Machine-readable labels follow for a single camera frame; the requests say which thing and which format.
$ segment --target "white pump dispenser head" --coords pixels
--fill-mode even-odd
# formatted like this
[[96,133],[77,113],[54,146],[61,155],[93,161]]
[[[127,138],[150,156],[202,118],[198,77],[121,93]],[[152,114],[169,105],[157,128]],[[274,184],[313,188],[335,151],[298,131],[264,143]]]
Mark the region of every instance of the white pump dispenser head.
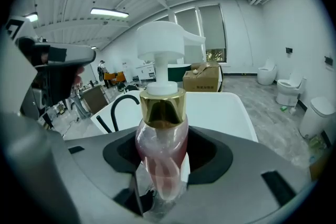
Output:
[[177,83],[168,81],[168,62],[183,58],[184,46],[204,43],[205,38],[186,32],[171,22],[150,22],[136,31],[138,58],[155,61],[156,82],[149,83],[150,95],[171,95],[178,92]]

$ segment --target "cabinet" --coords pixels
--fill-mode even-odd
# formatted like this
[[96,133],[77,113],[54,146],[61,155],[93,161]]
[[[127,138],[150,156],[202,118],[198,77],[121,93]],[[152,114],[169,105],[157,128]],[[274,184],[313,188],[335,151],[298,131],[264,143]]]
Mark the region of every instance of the cabinet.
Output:
[[136,74],[140,80],[155,79],[154,64],[148,63],[147,65],[137,67]]
[[122,71],[124,72],[124,75],[125,75],[125,78],[126,78],[126,82],[127,83],[130,83],[133,81],[133,78],[132,78],[132,70],[131,68],[129,67],[127,61],[123,61],[122,62]]

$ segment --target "gold bottle collar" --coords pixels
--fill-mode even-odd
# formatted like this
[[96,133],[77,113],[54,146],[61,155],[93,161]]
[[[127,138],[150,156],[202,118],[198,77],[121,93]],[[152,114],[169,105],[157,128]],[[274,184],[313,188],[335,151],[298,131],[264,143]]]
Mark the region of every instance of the gold bottle collar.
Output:
[[155,96],[147,91],[140,93],[141,110],[144,122],[150,127],[167,129],[185,120],[185,90],[176,94]]

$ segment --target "orange chair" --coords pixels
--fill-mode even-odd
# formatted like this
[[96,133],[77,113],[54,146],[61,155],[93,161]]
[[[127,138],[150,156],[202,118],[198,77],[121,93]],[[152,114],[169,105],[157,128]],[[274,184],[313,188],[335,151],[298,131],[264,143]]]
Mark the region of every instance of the orange chair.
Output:
[[111,80],[112,84],[115,85],[118,82],[124,82],[126,81],[124,72],[118,72],[118,73],[104,73],[104,79],[105,80]]
[[118,82],[124,82],[124,81],[126,81],[124,72],[118,72],[115,82],[118,83]]
[[112,74],[110,74],[110,73],[104,73],[104,79],[105,80],[113,80],[113,79],[115,79],[115,73],[112,73]]

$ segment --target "window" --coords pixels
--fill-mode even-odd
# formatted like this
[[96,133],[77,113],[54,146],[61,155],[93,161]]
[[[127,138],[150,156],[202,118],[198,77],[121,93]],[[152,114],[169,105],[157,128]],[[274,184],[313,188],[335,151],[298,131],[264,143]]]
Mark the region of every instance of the window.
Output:
[[[175,13],[177,24],[181,25],[189,33],[200,35],[195,8]],[[184,63],[203,62],[201,46],[184,46]]]
[[224,24],[219,5],[199,7],[205,36],[206,60],[226,62]]

